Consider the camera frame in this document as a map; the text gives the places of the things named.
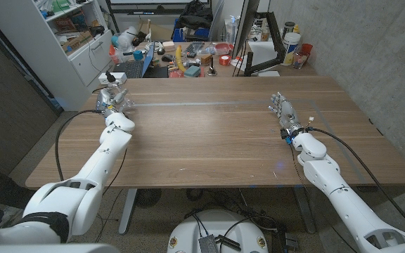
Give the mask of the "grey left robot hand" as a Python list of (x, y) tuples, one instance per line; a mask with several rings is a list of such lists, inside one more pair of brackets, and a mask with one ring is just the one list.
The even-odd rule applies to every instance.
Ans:
[(116, 112), (124, 112), (134, 103), (125, 98), (128, 90), (119, 90), (115, 87), (106, 87), (99, 91), (96, 109), (101, 111), (104, 117), (108, 117)]

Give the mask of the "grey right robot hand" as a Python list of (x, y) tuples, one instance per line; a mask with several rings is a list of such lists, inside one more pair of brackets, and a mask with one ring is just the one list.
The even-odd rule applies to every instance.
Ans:
[(272, 94), (271, 102), (273, 105), (270, 105), (269, 109), (276, 114), (279, 119), (282, 139), (292, 139), (300, 132), (304, 131), (304, 127), (300, 124), (296, 110), (285, 96), (279, 92)]

